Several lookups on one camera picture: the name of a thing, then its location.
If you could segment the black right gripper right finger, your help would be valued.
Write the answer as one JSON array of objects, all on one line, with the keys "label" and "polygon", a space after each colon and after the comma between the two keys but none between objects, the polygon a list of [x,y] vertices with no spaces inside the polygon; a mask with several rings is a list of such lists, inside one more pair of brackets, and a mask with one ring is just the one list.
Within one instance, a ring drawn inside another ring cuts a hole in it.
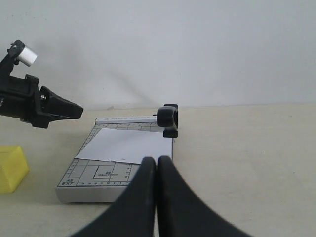
[{"label": "black right gripper right finger", "polygon": [[161,237],[250,236],[209,208],[168,156],[161,156],[157,163],[157,212]]}]

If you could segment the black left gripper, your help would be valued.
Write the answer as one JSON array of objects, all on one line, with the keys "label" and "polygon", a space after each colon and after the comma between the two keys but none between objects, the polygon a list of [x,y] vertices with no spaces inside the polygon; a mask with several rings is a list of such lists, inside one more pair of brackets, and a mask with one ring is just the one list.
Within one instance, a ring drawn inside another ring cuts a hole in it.
[{"label": "black left gripper", "polygon": [[0,80],[0,114],[20,119],[33,127],[47,129],[50,121],[80,119],[83,107],[66,100],[45,86],[39,88],[39,78],[32,75]]}]

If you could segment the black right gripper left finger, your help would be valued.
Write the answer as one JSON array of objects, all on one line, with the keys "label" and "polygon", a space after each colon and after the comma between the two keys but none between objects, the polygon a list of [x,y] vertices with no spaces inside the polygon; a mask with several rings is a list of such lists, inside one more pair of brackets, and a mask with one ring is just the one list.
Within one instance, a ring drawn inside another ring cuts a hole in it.
[{"label": "black right gripper left finger", "polygon": [[118,199],[74,237],[152,237],[155,222],[156,163],[145,157]]}]

